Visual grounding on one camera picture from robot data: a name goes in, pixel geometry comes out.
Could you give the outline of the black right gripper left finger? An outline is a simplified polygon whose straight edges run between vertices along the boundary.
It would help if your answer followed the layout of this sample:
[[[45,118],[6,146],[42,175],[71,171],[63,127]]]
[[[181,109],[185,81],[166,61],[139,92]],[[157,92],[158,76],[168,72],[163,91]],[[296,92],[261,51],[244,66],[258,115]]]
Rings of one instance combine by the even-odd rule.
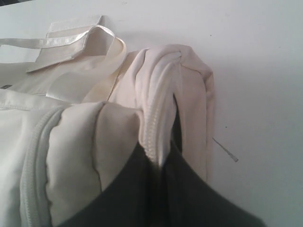
[[[113,182],[89,205],[61,224],[62,227],[148,227],[149,163],[136,144]]]

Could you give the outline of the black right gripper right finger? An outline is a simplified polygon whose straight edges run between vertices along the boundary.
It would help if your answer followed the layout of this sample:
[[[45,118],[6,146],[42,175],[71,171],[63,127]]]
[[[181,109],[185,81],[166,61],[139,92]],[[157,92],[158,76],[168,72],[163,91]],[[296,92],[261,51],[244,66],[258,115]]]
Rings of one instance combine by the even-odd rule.
[[[182,157],[174,142],[162,169],[162,227],[264,227],[207,185]]]

